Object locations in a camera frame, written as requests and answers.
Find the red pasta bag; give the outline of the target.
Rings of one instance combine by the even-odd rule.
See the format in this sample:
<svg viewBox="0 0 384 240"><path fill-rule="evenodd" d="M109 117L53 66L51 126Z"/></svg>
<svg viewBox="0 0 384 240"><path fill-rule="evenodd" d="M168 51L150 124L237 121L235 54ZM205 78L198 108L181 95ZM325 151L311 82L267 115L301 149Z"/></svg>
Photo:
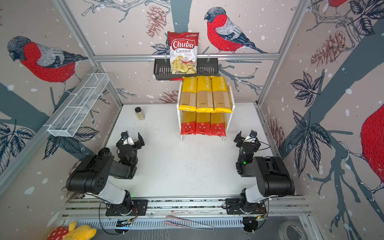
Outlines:
<svg viewBox="0 0 384 240"><path fill-rule="evenodd" d="M211 113L211 136L226 136L227 114L226 113Z"/></svg>
<svg viewBox="0 0 384 240"><path fill-rule="evenodd" d="M196 134L196 112L182 111L181 113L181 135Z"/></svg>
<svg viewBox="0 0 384 240"><path fill-rule="evenodd" d="M196 135L211 135L211 113L197 113Z"/></svg>

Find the yellow spaghetti bag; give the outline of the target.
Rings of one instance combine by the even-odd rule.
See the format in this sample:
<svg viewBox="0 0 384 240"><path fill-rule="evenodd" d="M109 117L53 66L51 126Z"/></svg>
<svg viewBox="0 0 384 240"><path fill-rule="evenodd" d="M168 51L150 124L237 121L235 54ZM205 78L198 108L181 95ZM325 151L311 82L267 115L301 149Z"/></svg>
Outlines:
<svg viewBox="0 0 384 240"><path fill-rule="evenodd" d="M215 113L232 113L230 95L224 77L211 77Z"/></svg>
<svg viewBox="0 0 384 240"><path fill-rule="evenodd" d="M213 113L214 101L212 83L209 76L198 76L197 113Z"/></svg>
<svg viewBox="0 0 384 240"><path fill-rule="evenodd" d="M197 110L197 77L183 77L179 110L188 112Z"/></svg>

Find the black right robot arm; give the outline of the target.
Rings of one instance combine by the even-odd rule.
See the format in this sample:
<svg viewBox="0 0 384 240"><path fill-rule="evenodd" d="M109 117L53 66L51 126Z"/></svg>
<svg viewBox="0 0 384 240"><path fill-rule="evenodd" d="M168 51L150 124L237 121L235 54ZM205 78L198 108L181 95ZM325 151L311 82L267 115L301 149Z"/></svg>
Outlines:
<svg viewBox="0 0 384 240"><path fill-rule="evenodd" d="M255 178L253 187L243 189L240 203L259 204L274 197L293 196L295 185L282 158L258 157L261 142L256 131L250 131L247 137L238 133L234 139L239 155L236 162L237 173L243 178Z"/></svg>

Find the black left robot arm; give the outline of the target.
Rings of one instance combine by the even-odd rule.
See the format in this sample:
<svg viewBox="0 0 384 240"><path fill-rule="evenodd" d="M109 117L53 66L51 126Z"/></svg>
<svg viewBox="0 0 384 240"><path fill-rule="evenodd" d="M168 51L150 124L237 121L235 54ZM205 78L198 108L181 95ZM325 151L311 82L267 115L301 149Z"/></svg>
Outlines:
<svg viewBox="0 0 384 240"><path fill-rule="evenodd" d="M145 146L143 137L138 134L135 141L128 131L122 132L116 143L117 157L111 149L102 148L98 154L86 156L73 170L66 182L69 192L95 196L111 205L131 204L131 194L111 181L109 177L131 180L136 174L138 150Z"/></svg>

